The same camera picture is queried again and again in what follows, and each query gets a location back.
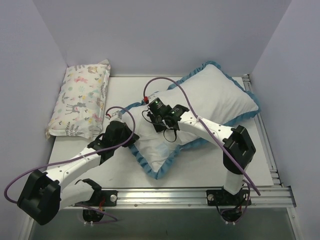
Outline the blue white plush pillowcase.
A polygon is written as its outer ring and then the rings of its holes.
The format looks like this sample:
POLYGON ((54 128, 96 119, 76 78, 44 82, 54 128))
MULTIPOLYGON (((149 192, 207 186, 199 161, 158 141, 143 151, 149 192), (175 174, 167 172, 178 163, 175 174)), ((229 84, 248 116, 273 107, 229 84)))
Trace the blue white plush pillowcase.
MULTIPOLYGON (((174 107, 182 105, 192 107, 197 115, 225 126, 238 125, 244 120, 254 118, 260 112, 258 99, 250 91, 246 91, 236 80, 224 74, 214 61, 208 61, 196 68, 189 75, 169 85, 167 90, 154 92, 157 98, 174 107)), ((142 101, 134 102, 126 107, 144 106, 142 101)), ((130 112, 122 111, 123 121, 132 128, 136 122, 130 112)), ((173 142, 181 140, 174 150, 160 152, 156 149, 140 152, 137 147, 129 147, 144 172, 153 179, 162 178, 174 164, 182 150, 198 148, 207 141, 194 134, 178 131, 173 142)))

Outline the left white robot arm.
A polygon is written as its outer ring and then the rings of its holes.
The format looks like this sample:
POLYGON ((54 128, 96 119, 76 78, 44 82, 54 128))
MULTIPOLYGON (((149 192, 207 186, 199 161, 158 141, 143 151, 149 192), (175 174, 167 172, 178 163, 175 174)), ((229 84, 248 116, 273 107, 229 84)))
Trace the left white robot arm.
POLYGON ((124 122, 113 120, 78 155, 44 172, 30 173, 17 206, 38 224, 49 223, 56 214, 72 205, 95 206, 103 199, 102 187, 90 178, 79 179, 87 171, 113 157, 119 147, 133 145, 139 136, 124 122))

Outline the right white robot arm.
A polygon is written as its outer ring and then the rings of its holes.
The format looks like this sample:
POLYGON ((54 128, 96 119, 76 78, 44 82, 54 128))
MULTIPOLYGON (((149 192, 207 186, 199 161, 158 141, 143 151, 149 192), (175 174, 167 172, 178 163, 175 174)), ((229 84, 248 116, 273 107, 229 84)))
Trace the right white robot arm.
POLYGON ((244 180, 260 195, 257 186, 246 173, 256 148, 245 127, 238 125, 234 128, 212 122, 197 115, 191 106, 177 104, 171 107, 158 97, 147 105, 147 109, 147 116, 156 128, 190 133, 220 147, 226 168, 221 197, 226 204, 232 205, 239 200, 244 180))

